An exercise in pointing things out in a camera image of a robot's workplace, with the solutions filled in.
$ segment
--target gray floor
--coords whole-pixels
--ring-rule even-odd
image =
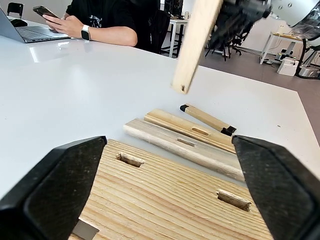
[[[221,55],[209,54],[206,59],[200,61],[200,65],[297,91],[318,143],[320,142],[320,80],[278,74],[277,65],[275,67],[267,64],[260,65],[259,57],[247,52],[239,56],[232,51],[231,58],[226,62]]]

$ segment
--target black t-shirt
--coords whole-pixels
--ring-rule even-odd
[[[143,2],[140,6],[132,0],[72,0],[66,13],[94,28],[131,28],[137,34],[136,48],[149,51],[151,47],[149,19],[156,10],[157,6],[154,4]]]
[[[136,31],[126,0],[72,0],[66,13],[90,27],[128,27]]]

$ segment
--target light wood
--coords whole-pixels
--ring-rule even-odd
[[[216,194],[218,195],[218,199],[224,201],[228,204],[231,204],[239,209],[242,209],[246,212],[250,211],[251,202],[243,197],[237,196],[231,192],[218,189]]]
[[[185,104],[186,107],[184,109],[184,112],[186,114],[189,114],[190,116],[198,119],[199,121],[207,124],[208,126],[216,129],[217,131],[221,132],[224,128],[228,129],[230,127],[230,124],[227,124],[214,116],[211,116],[210,114],[201,111],[200,109],[196,108],[195,106],[192,106],[191,104],[187,103]]]
[[[192,121],[175,116],[163,110],[155,109],[149,112],[144,116],[144,120],[228,152],[236,153],[230,136],[224,135],[209,127],[201,126]]]
[[[143,159],[139,168],[117,159]],[[224,189],[252,201],[248,189],[109,139],[81,214],[95,240],[270,240],[257,207],[243,211],[218,199]]]
[[[172,87],[187,94],[208,35],[217,20],[223,0],[196,0],[178,57]]]
[[[141,119],[123,126],[129,135],[163,148],[217,173],[245,182],[235,154]]]
[[[82,237],[75,235],[74,233],[71,233],[68,240],[84,240],[84,239]]]

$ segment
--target laptop keyboard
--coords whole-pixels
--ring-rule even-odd
[[[23,39],[48,39],[51,38],[48,35],[45,34],[41,34],[38,32],[34,32],[34,31],[30,31],[24,28],[16,28],[16,30],[18,31],[18,33],[20,34],[20,36]]]

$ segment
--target smartwatch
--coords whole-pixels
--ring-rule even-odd
[[[88,25],[83,25],[83,28],[81,30],[81,37],[82,37],[82,39],[87,40],[87,41],[91,40],[91,36],[90,36],[89,26]]]

